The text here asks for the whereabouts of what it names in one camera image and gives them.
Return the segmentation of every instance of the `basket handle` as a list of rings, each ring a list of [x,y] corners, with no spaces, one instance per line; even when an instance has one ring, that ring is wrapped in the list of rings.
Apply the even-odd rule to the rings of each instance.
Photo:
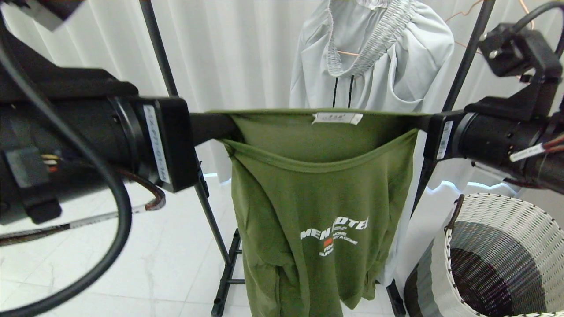
[[[464,195],[460,195],[459,198],[457,200],[455,200],[455,211],[452,213],[452,218],[451,220],[448,222],[447,226],[444,228],[444,233],[447,233],[447,230],[453,230],[455,227],[455,222],[458,219],[458,216],[460,214],[460,209],[462,209],[462,202],[464,201]]]

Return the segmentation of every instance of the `white tile floor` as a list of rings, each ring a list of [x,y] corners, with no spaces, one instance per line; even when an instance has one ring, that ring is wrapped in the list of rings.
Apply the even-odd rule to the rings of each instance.
[[[236,228],[230,185],[220,185],[216,177],[207,180],[211,206],[229,245]],[[144,189],[135,185],[128,189],[133,205],[145,203],[148,194]],[[441,205],[429,195],[433,193],[426,193],[430,206]],[[454,191],[443,193],[440,200],[444,200],[446,211],[435,208],[433,212],[446,215],[456,196]],[[66,203],[63,216],[47,225],[111,210],[111,195],[99,192]],[[26,227],[33,225],[21,221],[0,227],[0,232]],[[82,276],[106,251],[115,228],[116,221],[106,221],[1,248],[0,309],[43,298]],[[417,234],[413,238],[421,239]],[[417,259],[411,256],[410,261],[415,264]],[[207,317],[211,315],[222,272],[222,257],[191,188],[167,195],[162,210],[135,215],[127,246],[110,270],[87,291],[44,316]],[[234,278],[243,278],[240,265]],[[363,300],[354,311],[345,307],[343,311],[346,317],[393,316],[383,287],[378,288],[376,300]],[[251,316],[244,285],[231,287],[223,316]]]

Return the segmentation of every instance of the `clothes rack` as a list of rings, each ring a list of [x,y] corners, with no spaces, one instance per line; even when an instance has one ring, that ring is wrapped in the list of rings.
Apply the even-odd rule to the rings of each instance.
[[[141,5],[143,17],[145,19],[147,30],[151,39],[153,49],[155,51],[157,62],[160,67],[167,91],[171,96],[178,96],[178,91],[174,83],[172,71],[170,69],[170,64],[166,57],[166,51],[162,42],[160,32],[158,30],[158,25],[155,17],[155,12],[152,7],[152,3],[151,1],[147,1],[147,0],[140,0],[139,3]],[[443,111],[450,111],[454,106],[454,102],[458,97],[460,89],[462,88],[462,84],[464,83],[464,79],[466,78],[468,70],[470,69],[470,66],[472,64],[473,57],[477,51],[479,38],[484,33],[486,24],[490,19],[490,15],[493,10],[494,4],[495,4],[495,0],[485,0],[482,2],[482,7],[478,15],[478,19],[474,26],[474,30],[472,32],[462,62],[459,66],[459,70],[451,86],[447,101],[445,102],[445,105],[443,107]],[[423,169],[421,172],[421,179],[417,189],[417,195],[416,195],[415,203],[413,205],[413,211],[415,211],[415,208],[424,192],[425,187],[427,186],[427,183],[430,179],[431,174],[433,173],[435,166],[436,164],[434,164],[433,162],[424,161]],[[203,173],[200,168],[199,168],[199,182],[195,185],[195,189],[198,198],[200,200],[200,204],[202,205],[202,208],[208,220],[208,224],[211,228],[211,232],[214,236],[215,242],[217,243],[217,246],[225,263],[223,274],[219,281],[217,295],[213,299],[213,308],[211,311],[211,315],[213,317],[221,317],[225,309],[225,303],[229,293],[230,286],[233,284],[245,283],[244,279],[232,278],[238,255],[242,254],[243,252],[240,249],[241,238],[239,236],[238,229],[236,229],[235,232],[233,233],[231,246],[229,250],[227,250],[223,238],[221,237],[221,233],[219,231],[217,221],[213,216],[212,208],[208,201],[209,191]],[[386,289],[390,297],[390,301],[395,316],[404,317],[406,315],[406,310],[403,304],[402,297],[397,289],[395,280]]]

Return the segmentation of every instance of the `white wicker basket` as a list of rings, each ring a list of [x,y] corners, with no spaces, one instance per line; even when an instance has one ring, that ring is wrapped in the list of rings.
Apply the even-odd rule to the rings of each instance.
[[[461,195],[404,296],[411,317],[564,317],[564,231],[529,202]]]

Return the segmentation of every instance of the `light under curtain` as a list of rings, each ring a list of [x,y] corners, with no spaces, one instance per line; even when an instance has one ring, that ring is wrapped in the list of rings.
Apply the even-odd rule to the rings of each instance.
[[[178,91],[190,111],[287,107],[298,35],[302,23],[319,2],[153,1]],[[460,11],[466,14],[475,0],[422,2],[446,20]],[[531,10],[544,2],[524,0]],[[85,1],[54,33],[13,7],[3,12],[10,31],[54,63],[104,68],[117,78],[135,84],[143,95],[166,95],[138,1]],[[457,42],[468,41],[478,12],[479,5],[467,15],[460,14],[448,21]],[[523,14],[519,0],[499,0],[487,29],[501,21],[517,21]],[[543,32],[553,46],[561,28],[562,17],[557,11],[535,20],[535,29]],[[463,53],[464,47],[457,45],[443,82],[443,100]],[[487,95],[509,96],[521,87],[516,78],[496,78],[482,57],[476,55],[455,109]],[[561,86],[558,96],[563,91]],[[555,108],[560,101],[560,98],[555,100]],[[231,163],[223,146],[209,142],[197,151],[204,173],[218,173],[220,180],[230,177]],[[443,180],[460,190],[468,182],[489,186],[499,182],[472,169],[470,162],[464,160],[439,164],[430,187]]]

